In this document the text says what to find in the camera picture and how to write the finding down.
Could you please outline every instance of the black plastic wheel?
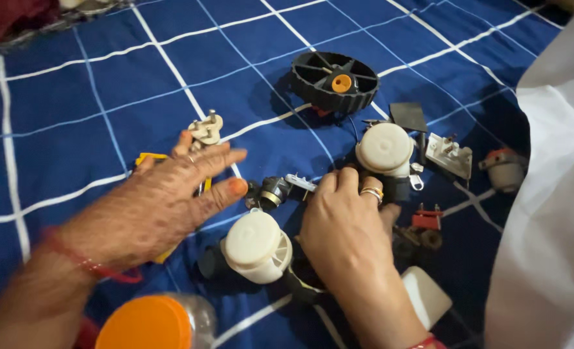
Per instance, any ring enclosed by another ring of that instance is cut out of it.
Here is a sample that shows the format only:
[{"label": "black plastic wheel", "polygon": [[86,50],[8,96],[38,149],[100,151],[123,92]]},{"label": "black plastic wheel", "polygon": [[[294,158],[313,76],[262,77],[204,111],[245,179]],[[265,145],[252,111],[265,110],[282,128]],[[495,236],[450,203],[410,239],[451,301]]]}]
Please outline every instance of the black plastic wheel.
[{"label": "black plastic wheel", "polygon": [[[350,114],[367,107],[380,85],[371,68],[339,53],[303,53],[291,63],[291,72],[291,90],[324,111]],[[333,83],[341,83],[343,75],[349,77],[348,89],[337,92]]]}]

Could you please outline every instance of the hand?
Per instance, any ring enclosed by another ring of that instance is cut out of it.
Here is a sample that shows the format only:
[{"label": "hand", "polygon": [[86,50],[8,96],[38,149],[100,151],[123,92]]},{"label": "hand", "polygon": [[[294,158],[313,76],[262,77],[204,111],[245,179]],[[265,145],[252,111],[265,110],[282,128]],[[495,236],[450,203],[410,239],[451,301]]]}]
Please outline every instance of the hand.
[{"label": "hand", "polygon": [[188,154],[183,131],[170,158],[138,165],[121,186],[60,227],[59,238],[77,254],[115,270],[149,261],[181,242],[197,226],[242,198],[246,181],[229,178],[192,197],[206,177],[246,157],[228,143]]},{"label": "hand", "polygon": [[[358,193],[358,172],[350,167],[326,174],[304,213],[300,244],[304,253],[337,297],[352,297],[362,288],[382,290],[397,271],[392,257],[392,226],[401,208],[377,211],[377,198]],[[363,187],[382,189],[366,177]]]},{"label": "hand", "polygon": [[[393,264],[392,226],[400,207],[389,204],[378,212],[376,196],[359,194],[358,177],[347,167],[322,178],[299,241],[363,348],[408,348],[427,331]],[[363,187],[383,188],[373,177]]]}]

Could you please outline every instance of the maroon cloth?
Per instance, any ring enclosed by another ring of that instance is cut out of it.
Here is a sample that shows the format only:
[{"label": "maroon cloth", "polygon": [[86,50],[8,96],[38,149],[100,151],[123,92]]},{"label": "maroon cloth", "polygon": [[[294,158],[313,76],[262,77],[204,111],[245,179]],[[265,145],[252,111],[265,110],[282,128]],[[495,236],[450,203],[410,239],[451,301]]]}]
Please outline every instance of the maroon cloth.
[{"label": "maroon cloth", "polygon": [[40,27],[57,16],[58,0],[0,0],[0,38],[9,29]]}]

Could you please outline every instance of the transparent plastic jar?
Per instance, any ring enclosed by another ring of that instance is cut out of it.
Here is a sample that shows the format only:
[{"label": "transparent plastic jar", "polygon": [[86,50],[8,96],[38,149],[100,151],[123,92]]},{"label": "transparent plastic jar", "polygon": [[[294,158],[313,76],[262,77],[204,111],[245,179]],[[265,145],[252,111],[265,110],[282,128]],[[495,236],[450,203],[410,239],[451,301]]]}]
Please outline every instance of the transparent plastic jar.
[{"label": "transparent plastic jar", "polygon": [[205,298],[166,292],[121,305],[99,332],[95,349],[209,349],[216,317]]}]

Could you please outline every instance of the orange plastic container lid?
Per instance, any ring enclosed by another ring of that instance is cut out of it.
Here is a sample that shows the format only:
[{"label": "orange plastic container lid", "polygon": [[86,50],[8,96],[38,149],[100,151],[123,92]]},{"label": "orange plastic container lid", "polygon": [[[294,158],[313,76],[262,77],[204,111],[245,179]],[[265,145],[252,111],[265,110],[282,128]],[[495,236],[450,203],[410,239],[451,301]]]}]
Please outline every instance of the orange plastic container lid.
[{"label": "orange plastic container lid", "polygon": [[145,296],[118,308],[99,332],[95,349],[190,349],[192,327],[183,306],[168,296]]}]

